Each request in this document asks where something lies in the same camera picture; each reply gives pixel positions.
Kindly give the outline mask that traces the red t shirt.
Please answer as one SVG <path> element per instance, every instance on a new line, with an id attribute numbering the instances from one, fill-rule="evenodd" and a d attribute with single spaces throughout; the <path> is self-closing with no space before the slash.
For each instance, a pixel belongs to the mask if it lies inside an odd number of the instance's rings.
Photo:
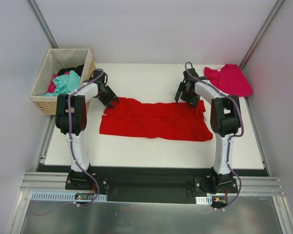
<path id="1" fill-rule="evenodd" d="M 204 121 L 204 102 L 141 103 L 121 97 L 102 115 L 99 132 L 122 137 L 162 138 L 204 142 L 213 139 Z"/>

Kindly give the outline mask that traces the magenta t shirt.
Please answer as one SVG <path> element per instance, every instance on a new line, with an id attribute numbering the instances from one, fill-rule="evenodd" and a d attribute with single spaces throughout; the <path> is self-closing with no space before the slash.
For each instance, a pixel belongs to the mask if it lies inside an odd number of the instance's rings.
<path id="1" fill-rule="evenodd" d="M 237 64 L 226 64 L 219 69 L 204 68 L 205 77 L 219 90 L 239 97 L 248 97 L 253 89 Z"/>

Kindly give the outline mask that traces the wicker basket with cloth liner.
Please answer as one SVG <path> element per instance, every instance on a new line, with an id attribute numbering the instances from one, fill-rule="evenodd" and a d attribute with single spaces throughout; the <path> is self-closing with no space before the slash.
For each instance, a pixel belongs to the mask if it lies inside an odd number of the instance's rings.
<path id="1" fill-rule="evenodd" d="M 76 90 L 94 70 L 90 49 L 48 49 L 29 96 L 45 115 L 55 115 L 57 96 Z"/>

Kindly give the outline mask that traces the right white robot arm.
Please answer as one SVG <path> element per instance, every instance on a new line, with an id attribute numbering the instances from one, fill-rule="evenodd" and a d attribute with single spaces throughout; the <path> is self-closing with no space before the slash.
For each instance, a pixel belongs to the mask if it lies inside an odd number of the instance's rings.
<path id="1" fill-rule="evenodd" d="M 175 100 L 181 99 L 195 107 L 203 97 L 210 104 L 210 126 L 216 136 L 215 160 L 210 176 L 200 182 L 200 189 L 216 194 L 233 182 L 233 143 L 244 133 L 239 97 L 219 90 L 205 77 L 200 77 L 194 68 L 185 69 L 183 76 Z"/>

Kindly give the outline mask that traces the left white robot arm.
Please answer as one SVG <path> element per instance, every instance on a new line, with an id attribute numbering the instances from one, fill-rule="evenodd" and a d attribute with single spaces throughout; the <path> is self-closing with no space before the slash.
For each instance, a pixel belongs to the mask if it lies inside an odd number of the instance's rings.
<path id="1" fill-rule="evenodd" d="M 107 73 L 103 69 L 95 69 L 79 88 L 57 97 L 55 124 L 68 143 L 72 157 L 71 170 L 82 173 L 76 183 L 84 190 L 90 189 L 94 180 L 88 172 L 90 161 L 83 143 L 87 125 L 86 104 L 92 98 L 97 98 L 106 108 L 114 108 L 114 101 L 119 103 L 119 98 L 107 81 Z"/>

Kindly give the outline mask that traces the black t shirt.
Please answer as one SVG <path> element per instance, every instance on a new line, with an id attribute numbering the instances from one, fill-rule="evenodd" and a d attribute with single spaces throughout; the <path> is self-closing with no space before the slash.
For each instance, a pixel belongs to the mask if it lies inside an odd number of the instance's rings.
<path id="1" fill-rule="evenodd" d="M 79 65 L 77 67 L 71 67 L 71 68 L 63 68 L 57 73 L 57 75 L 58 76 L 66 75 L 70 71 L 74 71 L 77 75 L 81 76 L 83 73 L 83 69 L 84 69 L 84 65 Z"/>

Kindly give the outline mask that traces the teal t shirt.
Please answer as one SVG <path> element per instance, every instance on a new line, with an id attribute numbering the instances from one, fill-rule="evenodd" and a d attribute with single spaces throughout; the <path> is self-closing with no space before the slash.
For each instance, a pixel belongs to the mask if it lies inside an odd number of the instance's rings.
<path id="1" fill-rule="evenodd" d="M 75 91 L 80 86 L 81 77 L 74 71 L 70 71 L 63 75 L 63 92 L 60 94 L 69 94 Z M 56 97 L 58 95 L 48 95 L 49 97 Z"/>

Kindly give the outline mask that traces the pink t shirt in basket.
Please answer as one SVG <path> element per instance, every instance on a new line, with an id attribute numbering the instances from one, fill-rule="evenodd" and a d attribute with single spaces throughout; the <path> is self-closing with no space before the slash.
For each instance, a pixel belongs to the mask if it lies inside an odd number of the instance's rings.
<path id="1" fill-rule="evenodd" d="M 63 92 L 63 75 L 55 74 L 51 79 L 46 91 L 46 95 L 58 95 Z"/>

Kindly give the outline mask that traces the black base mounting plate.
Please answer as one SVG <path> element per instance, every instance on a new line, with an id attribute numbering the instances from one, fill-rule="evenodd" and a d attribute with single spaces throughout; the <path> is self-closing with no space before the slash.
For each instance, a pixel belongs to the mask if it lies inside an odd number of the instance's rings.
<path id="1" fill-rule="evenodd" d="M 65 189 L 83 192 L 78 201 L 99 192 L 114 202 L 193 204 L 215 195 L 227 203 L 228 195 L 238 192 L 232 174 L 217 178 L 210 169 L 91 166 L 85 174 L 69 166 L 40 165 L 38 172 L 66 173 Z"/>

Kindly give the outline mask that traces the aluminium frame rail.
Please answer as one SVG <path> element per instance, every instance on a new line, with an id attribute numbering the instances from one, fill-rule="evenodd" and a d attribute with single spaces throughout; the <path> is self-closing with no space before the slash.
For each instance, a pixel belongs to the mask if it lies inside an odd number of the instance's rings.
<path id="1" fill-rule="evenodd" d="M 67 176 L 68 173 L 28 172 L 24 176 L 21 188 L 23 190 L 63 190 Z"/>

